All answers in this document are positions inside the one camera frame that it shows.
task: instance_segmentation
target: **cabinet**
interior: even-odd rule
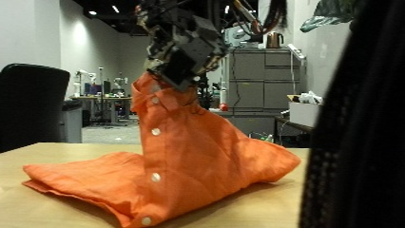
[[[274,116],[302,93],[306,66],[287,48],[232,48],[226,57],[230,112],[220,114],[248,135],[274,132]]]
[[[226,61],[228,106],[235,111],[279,112],[302,93],[303,67],[287,48],[232,49]]]

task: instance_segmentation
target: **shirt button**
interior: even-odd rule
[[[159,99],[158,97],[154,97],[154,98],[152,98],[152,103],[154,103],[154,104],[158,104],[159,102],[160,102],[160,99]]]
[[[151,225],[152,224],[152,219],[151,217],[146,217],[142,219],[142,225]]]
[[[159,136],[162,134],[162,129],[160,128],[154,128],[152,129],[152,135]]]
[[[152,174],[152,181],[154,181],[154,182],[162,181],[162,175],[160,175],[159,173],[154,173],[154,174]]]

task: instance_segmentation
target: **black curtain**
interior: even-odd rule
[[[300,227],[405,227],[405,1],[367,1],[314,134]]]

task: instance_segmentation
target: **orange shirt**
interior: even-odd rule
[[[88,201],[123,227],[154,226],[222,200],[255,182],[279,181],[300,164],[286,147],[250,139],[146,72],[134,82],[143,155],[115,152],[92,161],[31,164],[26,185]]]

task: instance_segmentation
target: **table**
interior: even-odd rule
[[[92,120],[96,120],[95,115],[95,102],[102,100],[102,97],[96,96],[80,96],[80,97],[70,97],[72,100],[82,100],[82,101],[90,101],[90,117]],[[130,112],[131,112],[131,101],[132,97],[106,97],[103,98],[104,101],[112,103],[112,109],[111,109],[111,116],[112,116],[112,124],[118,124],[118,110],[115,108],[115,102],[124,102],[126,107],[126,120],[130,120]]]
[[[120,227],[102,208],[78,199],[42,194],[22,185],[29,163],[74,162],[128,151],[142,153],[140,144],[41,142],[0,154],[0,227]],[[210,206],[190,212],[158,228],[296,228],[306,180],[308,148],[291,148],[303,160],[276,183],[258,183]]]

